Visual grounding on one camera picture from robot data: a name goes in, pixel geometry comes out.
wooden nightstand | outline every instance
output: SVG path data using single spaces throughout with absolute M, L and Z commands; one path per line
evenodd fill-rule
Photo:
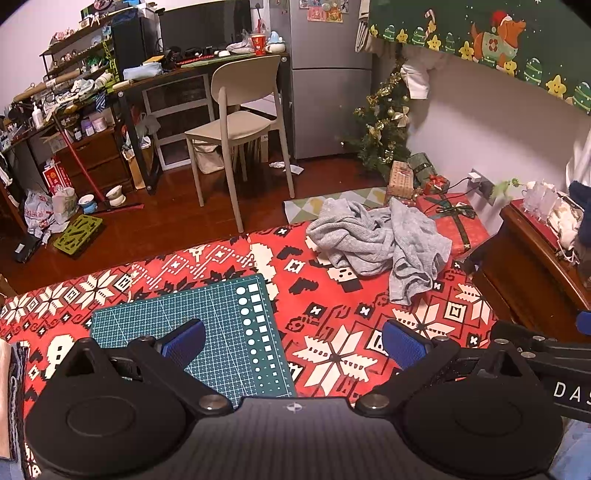
M 554 249 L 513 204 L 501 210 L 498 234 L 472 260 L 474 285 L 502 320 L 519 323 L 562 342 L 591 343 L 576 329 L 581 310 L 591 310 L 591 292 L 574 267 Z

green christmas banner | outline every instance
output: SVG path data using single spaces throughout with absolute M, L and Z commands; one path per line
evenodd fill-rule
M 460 56 L 591 111 L 591 28 L 560 0 L 372 0 L 369 32 Z

green patterned rug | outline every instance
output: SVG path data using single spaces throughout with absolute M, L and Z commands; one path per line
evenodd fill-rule
M 377 208 L 384 205 L 385 196 L 386 187 L 377 187 L 373 189 L 350 190 L 348 192 L 333 193 L 306 199 L 288 200 L 283 202 L 283 204 L 285 206 L 285 216 L 291 224 L 316 220 L 320 214 L 322 204 L 328 198 L 344 198 L 362 203 L 369 208 Z

green storage tray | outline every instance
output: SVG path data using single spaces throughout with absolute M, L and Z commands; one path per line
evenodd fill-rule
M 66 231 L 59 237 L 53 246 L 68 254 L 76 255 L 96 233 L 103 223 L 102 218 L 80 215 L 74 220 Z

cardboard box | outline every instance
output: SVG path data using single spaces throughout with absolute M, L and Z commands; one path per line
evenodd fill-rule
M 43 178 L 52 195 L 60 190 L 71 187 L 72 183 L 60 162 L 54 162 L 52 166 L 43 171 Z

